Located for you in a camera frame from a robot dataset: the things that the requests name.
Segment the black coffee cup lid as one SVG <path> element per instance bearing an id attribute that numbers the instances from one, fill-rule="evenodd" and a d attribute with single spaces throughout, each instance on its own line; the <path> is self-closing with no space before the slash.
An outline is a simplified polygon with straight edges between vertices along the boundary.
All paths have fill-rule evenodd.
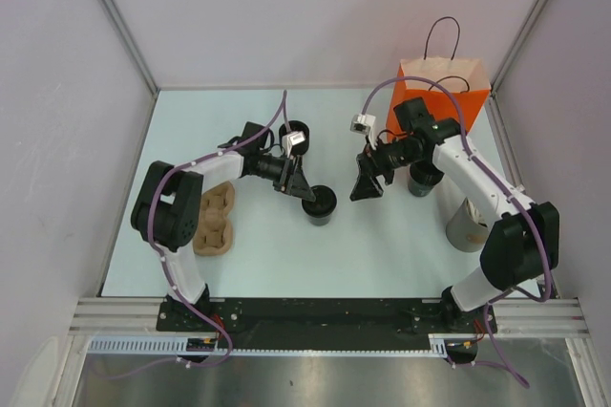
<path id="1" fill-rule="evenodd" d="M 302 209 L 307 216 L 324 218 L 330 216 L 336 206 L 337 197 L 335 192 L 325 185 L 314 185 L 311 187 L 314 194 L 314 201 L 302 200 Z"/>

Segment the stack of black cups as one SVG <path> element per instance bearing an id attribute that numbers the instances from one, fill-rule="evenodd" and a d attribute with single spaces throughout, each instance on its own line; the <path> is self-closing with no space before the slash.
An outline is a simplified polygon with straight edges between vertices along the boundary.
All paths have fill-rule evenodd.
<path id="1" fill-rule="evenodd" d="M 431 163 L 412 163 L 409 170 L 408 189 L 415 197 L 426 197 L 442 181 L 444 173 Z"/>

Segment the stack of black lids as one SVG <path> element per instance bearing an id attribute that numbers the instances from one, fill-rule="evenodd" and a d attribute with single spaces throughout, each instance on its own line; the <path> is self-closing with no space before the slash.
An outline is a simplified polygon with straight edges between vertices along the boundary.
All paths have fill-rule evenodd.
<path id="1" fill-rule="evenodd" d="M 284 156 L 304 156 L 310 144 L 309 127 L 302 121 L 290 120 L 279 128 L 280 145 Z"/>

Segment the orange paper bag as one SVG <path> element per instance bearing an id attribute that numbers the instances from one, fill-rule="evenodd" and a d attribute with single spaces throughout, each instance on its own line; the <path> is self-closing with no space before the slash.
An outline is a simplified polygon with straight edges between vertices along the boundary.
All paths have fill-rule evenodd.
<path id="1" fill-rule="evenodd" d="M 479 58 L 430 56 L 423 52 L 419 58 L 402 59 L 397 74 L 404 79 L 394 83 L 386 120 L 386 128 L 393 134 L 403 132 L 394 108 L 415 97 L 423 98 L 435 119 L 457 119 L 462 115 L 465 129 L 471 130 L 491 92 Z"/>

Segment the single black coffee cup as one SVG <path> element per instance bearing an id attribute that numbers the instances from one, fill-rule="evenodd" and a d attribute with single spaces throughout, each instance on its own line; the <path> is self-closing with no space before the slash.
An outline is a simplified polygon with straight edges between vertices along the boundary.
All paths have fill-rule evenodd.
<path id="1" fill-rule="evenodd" d="M 332 217 L 331 212 L 325 213 L 307 213 L 309 222 L 315 226 L 327 225 Z"/>

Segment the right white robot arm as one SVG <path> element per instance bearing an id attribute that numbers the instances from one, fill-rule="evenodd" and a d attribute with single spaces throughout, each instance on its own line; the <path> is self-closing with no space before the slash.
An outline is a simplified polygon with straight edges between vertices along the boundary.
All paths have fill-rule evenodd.
<path id="1" fill-rule="evenodd" d="M 478 267 L 442 292 L 442 324 L 462 332 L 474 322 L 474 311 L 521 283 L 538 276 L 550 283 L 558 265 L 558 210 L 535 203 L 503 179 L 474 149 L 461 118 L 434 119 L 422 98 L 401 103 L 394 113 L 405 133 L 392 142 L 366 141 L 356 157 L 351 200 L 379 198 L 395 170 L 422 165 L 451 178 L 489 229 Z"/>

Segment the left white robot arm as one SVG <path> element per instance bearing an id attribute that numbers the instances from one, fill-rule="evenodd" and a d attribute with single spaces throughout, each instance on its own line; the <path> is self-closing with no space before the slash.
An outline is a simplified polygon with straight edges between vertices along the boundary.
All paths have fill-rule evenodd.
<path id="1" fill-rule="evenodd" d="M 170 295 L 183 300 L 177 317 L 188 329 L 204 328 L 210 306 L 201 301 L 206 283 L 192 249 L 200 218 L 201 195 L 221 184 L 245 176 L 272 183 L 275 191 L 302 201 L 316 200 L 303 171 L 303 155 L 309 148 L 309 128 L 291 120 L 280 130 L 281 155 L 270 153 L 274 135 L 265 126 L 248 121 L 239 136 L 219 146 L 206 160 L 176 170 L 155 161 L 149 166 L 131 214 L 131 226 L 143 241 L 159 247 L 159 257 Z"/>

